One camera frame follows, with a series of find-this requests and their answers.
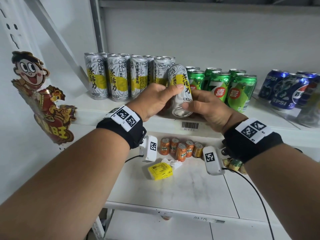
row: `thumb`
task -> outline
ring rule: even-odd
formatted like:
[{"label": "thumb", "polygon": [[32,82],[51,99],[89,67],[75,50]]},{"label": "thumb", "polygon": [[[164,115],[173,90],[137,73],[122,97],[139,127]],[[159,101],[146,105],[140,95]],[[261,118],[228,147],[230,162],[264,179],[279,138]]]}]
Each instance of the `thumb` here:
[{"label": "thumb", "polygon": [[203,103],[199,101],[192,101],[189,103],[185,102],[182,104],[182,108],[187,111],[202,114],[202,115],[207,115],[212,110],[212,108],[210,109],[209,103]]},{"label": "thumb", "polygon": [[160,93],[160,99],[162,101],[168,101],[171,99],[174,95],[177,95],[182,92],[184,85],[183,84],[177,84],[174,86],[169,86],[165,90],[161,91]]}]

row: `hand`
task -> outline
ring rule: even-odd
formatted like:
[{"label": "hand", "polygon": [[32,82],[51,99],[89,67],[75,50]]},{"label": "hand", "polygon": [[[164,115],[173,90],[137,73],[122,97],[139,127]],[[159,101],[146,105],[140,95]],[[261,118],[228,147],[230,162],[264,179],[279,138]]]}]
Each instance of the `hand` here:
[{"label": "hand", "polygon": [[167,101],[183,90],[183,84],[165,87],[164,85],[151,83],[133,101],[126,104],[128,108],[138,113],[143,122],[157,114],[166,105]]},{"label": "hand", "polygon": [[209,91],[192,90],[191,92],[193,102],[183,103],[182,108],[203,115],[216,132],[224,134],[234,124],[248,118],[229,108]]}]

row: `orange can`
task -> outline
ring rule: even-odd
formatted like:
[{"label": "orange can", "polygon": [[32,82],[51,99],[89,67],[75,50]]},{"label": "orange can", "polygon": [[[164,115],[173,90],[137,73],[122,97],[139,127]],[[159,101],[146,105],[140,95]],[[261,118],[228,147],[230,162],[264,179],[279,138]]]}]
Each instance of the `orange can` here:
[{"label": "orange can", "polygon": [[160,142],[160,154],[161,155],[168,155],[170,150],[170,139],[169,138],[162,138]]},{"label": "orange can", "polygon": [[177,147],[176,160],[184,162],[186,160],[187,146],[184,143],[179,143]]},{"label": "orange can", "polygon": [[194,149],[193,149],[193,157],[195,158],[199,158],[199,157],[202,157],[202,150],[203,150],[203,145],[199,142],[196,142],[194,144]]},{"label": "orange can", "polygon": [[192,140],[186,141],[186,157],[191,157],[195,144]]},{"label": "orange can", "polygon": [[180,140],[178,138],[172,138],[170,142],[170,153],[176,154],[177,146],[179,144]]}]

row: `yellow snack bag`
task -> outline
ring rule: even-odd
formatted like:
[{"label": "yellow snack bag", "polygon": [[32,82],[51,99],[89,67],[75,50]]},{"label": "yellow snack bag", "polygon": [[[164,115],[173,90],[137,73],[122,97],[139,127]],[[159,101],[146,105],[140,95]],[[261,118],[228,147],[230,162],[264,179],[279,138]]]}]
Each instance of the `yellow snack bag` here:
[{"label": "yellow snack bag", "polygon": [[171,166],[164,162],[148,167],[148,171],[153,180],[165,179],[173,175]]}]

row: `wire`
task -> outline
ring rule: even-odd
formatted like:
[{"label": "wire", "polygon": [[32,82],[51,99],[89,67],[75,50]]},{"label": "wire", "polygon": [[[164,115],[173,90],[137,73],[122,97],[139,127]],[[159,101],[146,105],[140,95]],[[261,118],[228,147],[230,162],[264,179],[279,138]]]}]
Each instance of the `wire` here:
[{"label": "wire", "polygon": [[136,157],[143,157],[143,155],[138,155],[138,156],[134,156],[134,157],[132,157],[132,158],[129,158],[127,161],[125,161],[124,163],[126,163],[126,162],[128,162],[128,161],[130,161],[131,159],[134,159],[134,158],[136,158]]},{"label": "wire", "polygon": [[243,177],[243,178],[252,186],[252,188],[254,188],[254,190],[256,191],[257,195],[259,196],[259,199],[261,200],[261,203],[262,203],[264,212],[266,213],[266,219],[268,220],[268,224],[269,224],[269,228],[270,228],[272,240],[275,240],[275,237],[274,237],[274,235],[273,235],[273,231],[272,231],[272,228],[271,228],[271,224],[270,224],[270,220],[269,220],[269,216],[268,216],[266,207],[264,206],[264,203],[263,203],[263,201],[262,201],[262,198],[261,198],[259,192],[257,191],[256,187],[255,187],[245,176],[243,176],[241,173],[238,173],[237,171],[234,171],[234,170],[232,170],[232,169],[230,169],[230,168],[222,168],[222,169],[223,169],[223,170],[229,170],[229,171],[231,171],[231,172],[234,172],[234,173],[236,173],[236,174],[239,174],[241,177]]}]

